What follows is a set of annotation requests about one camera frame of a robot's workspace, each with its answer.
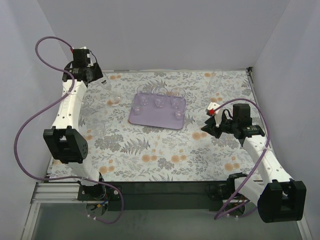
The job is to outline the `tall clear glass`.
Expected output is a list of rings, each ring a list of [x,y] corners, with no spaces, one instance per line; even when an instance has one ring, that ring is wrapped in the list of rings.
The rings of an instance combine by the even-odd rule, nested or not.
[[[209,83],[207,85],[208,91],[216,93],[219,90],[220,84],[222,81],[222,77],[223,77],[223,73],[224,72],[220,69],[214,70],[211,73],[211,77],[210,77]]]

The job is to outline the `clear stemmed glass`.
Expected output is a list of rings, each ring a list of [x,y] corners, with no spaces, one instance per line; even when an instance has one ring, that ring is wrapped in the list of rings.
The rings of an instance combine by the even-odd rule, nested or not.
[[[111,80],[103,73],[103,77],[99,79],[99,85],[104,89],[107,95],[106,104],[108,106],[117,106],[121,102],[121,95],[112,87]]]

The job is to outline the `faceted clear tumbler glass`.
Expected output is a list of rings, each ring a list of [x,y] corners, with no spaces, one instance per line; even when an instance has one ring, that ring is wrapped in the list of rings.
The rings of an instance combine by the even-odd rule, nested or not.
[[[137,88],[137,96],[142,105],[148,105],[150,102],[152,88],[147,84],[142,84]]]

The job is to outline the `small clear glass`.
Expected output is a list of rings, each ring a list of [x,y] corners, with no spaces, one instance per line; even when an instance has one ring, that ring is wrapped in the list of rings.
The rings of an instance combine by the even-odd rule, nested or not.
[[[131,108],[132,108],[132,110],[133,110],[135,115],[140,115],[142,113],[142,110],[143,110],[143,106],[140,103],[140,101],[139,100],[135,100],[135,99],[132,101]]]

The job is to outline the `clear wine glass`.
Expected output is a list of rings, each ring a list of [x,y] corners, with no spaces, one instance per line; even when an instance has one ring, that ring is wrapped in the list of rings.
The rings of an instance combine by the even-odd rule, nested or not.
[[[106,135],[106,125],[103,122],[89,125],[86,130],[85,139],[90,141],[93,138],[103,138]]]

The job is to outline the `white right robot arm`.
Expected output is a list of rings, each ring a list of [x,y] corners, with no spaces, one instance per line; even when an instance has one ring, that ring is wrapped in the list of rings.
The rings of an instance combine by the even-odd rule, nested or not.
[[[269,148],[270,138],[259,125],[254,125],[251,108],[246,103],[236,103],[232,112],[211,102],[202,131],[216,139],[222,134],[230,134],[254,162],[249,174],[234,173],[226,181],[230,195],[215,219],[236,210],[226,210],[227,205],[237,196],[245,202],[252,202],[265,223],[300,221],[303,218],[307,188],[302,181],[296,181],[285,171],[273,151]]]

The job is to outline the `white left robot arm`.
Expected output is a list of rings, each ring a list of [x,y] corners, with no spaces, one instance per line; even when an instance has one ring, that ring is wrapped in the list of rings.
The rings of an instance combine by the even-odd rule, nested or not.
[[[88,84],[103,75],[97,63],[91,60],[87,47],[72,52],[73,61],[65,66],[62,76],[62,94],[66,95],[59,105],[57,116],[43,138],[55,160],[70,167],[82,186],[93,187],[100,180],[100,173],[86,158],[88,142],[79,133],[79,116]]]

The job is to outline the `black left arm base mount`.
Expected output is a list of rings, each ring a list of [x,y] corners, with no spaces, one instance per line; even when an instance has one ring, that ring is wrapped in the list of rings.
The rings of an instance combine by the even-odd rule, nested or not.
[[[109,186],[96,184],[94,186],[80,185],[77,195],[78,201],[120,201],[120,194]]]

